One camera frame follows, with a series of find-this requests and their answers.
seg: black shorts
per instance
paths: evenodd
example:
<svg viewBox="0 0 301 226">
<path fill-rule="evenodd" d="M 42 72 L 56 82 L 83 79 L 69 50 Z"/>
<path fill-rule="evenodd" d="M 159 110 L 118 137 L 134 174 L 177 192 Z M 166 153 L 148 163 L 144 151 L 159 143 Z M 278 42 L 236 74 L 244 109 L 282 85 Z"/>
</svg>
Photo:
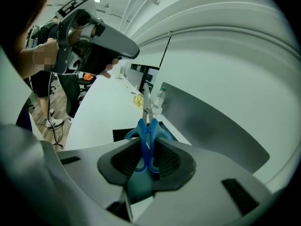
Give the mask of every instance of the black shorts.
<svg viewBox="0 0 301 226">
<path fill-rule="evenodd" d="M 50 79 L 50 72 L 40 71 L 31 76 L 32 79 L 32 89 L 37 97 L 47 97 L 48 96 L 48 84 Z"/>
</svg>

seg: person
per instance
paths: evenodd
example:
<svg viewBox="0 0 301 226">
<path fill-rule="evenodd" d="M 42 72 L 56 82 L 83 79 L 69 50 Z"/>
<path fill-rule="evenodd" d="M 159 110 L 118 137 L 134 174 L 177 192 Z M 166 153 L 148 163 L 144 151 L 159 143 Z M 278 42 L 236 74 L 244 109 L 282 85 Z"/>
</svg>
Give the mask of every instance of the person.
<svg viewBox="0 0 301 226">
<path fill-rule="evenodd" d="M 43 27 L 41 27 L 38 35 L 37 45 L 53 42 L 56 40 L 56 30 L 59 24 L 57 16 L 48 21 Z M 32 80 L 32 89 L 33 92 L 37 95 L 38 104 L 42 110 L 42 113 L 45 117 L 46 127 L 51 128 L 53 126 L 60 126 L 63 123 L 62 119 L 55 119 L 52 117 L 54 109 L 49 110 L 50 115 L 48 115 L 48 92 L 49 90 L 49 80 L 51 73 L 47 71 L 39 71 L 33 76 Z"/>
<path fill-rule="evenodd" d="M 16 16 L 13 9 L 9 9 L 10 7 L 4 9 L 1 14 L 7 23 L 0 23 L 0 29 L 3 31 L 0 36 L 0 44 L 16 71 L 22 79 L 25 79 L 56 63 L 58 45 L 56 40 L 51 38 L 53 40 L 49 40 L 47 43 L 39 45 L 36 48 L 25 48 L 27 32 L 45 7 L 47 0 L 17 1 L 19 4 L 22 4 L 22 11 L 18 16 Z M 0 0 L 0 7 L 7 7 L 7 2 Z M 69 35 L 69 44 L 72 45 L 78 41 L 80 32 L 78 29 Z M 111 64 L 106 66 L 101 75 L 109 78 L 110 74 L 108 74 L 108 71 L 117 63 L 118 59 L 114 59 Z M 17 125 L 30 125 L 29 113 L 23 111 L 20 114 L 22 114 L 22 119 L 18 120 L 20 124 Z"/>
</svg>

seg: yellow object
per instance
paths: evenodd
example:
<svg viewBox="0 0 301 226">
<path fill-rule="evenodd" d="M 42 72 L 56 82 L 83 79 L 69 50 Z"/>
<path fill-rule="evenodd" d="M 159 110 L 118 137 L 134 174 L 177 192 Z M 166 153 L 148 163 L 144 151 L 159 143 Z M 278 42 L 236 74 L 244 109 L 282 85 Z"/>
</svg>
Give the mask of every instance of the yellow object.
<svg viewBox="0 0 301 226">
<path fill-rule="evenodd" d="M 143 95 L 142 94 L 135 95 L 133 99 L 133 103 L 140 109 L 143 109 Z"/>
</svg>

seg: white table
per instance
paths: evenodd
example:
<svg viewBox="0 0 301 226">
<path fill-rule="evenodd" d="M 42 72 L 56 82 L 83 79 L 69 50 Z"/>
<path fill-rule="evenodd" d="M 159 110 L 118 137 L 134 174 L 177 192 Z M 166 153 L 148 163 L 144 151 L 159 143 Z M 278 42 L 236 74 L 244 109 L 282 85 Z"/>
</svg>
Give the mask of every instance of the white table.
<svg viewBox="0 0 301 226">
<path fill-rule="evenodd" d="M 85 95 L 71 125 L 65 150 L 113 143 L 114 129 L 137 126 L 143 110 L 133 104 L 135 95 L 131 92 L 140 92 L 125 77 L 116 79 L 115 73 L 110 79 L 98 76 Z M 190 145 L 164 116 L 156 118 L 165 124 L 178 141 Z"/>
</svg>

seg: scissors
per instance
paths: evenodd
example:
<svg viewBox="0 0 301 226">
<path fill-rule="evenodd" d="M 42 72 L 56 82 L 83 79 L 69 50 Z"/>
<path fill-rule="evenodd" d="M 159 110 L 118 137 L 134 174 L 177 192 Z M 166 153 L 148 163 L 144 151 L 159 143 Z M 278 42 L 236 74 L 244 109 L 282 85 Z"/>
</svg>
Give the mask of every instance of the scissors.
<svg viewBox="0 0 301 226">
<path fill-rule="evenodd" d="M 149 115 L 150 125 L 147 126 L 147 115 Z M 162 129 L 156 118 L 153 118 L 151 100 L 150 100 L 150 90 L 147 83 L 144 84 L 144 98 L 143 98 L 143 115 L 142 118 L 138 121 L 138 125 L 135 129 L 131 130 L 125 139 L 129 139 L 132 135 L 138 134 L 141 138 L 141 149 L 142 157 L 138 163 L 135 171 L 143 172 L 149 168 L 154 173 L 159 173 L 158 167 L 153 165 L 154 162 L 154 145 L 155 139 L 157 137 L 167 138 L 172 140 L 172 137 L 169 132 Z M 146 137 L 149 134 L 150 138 L 150 147 L 148 148 L 146 143 Z"/>
</svg>

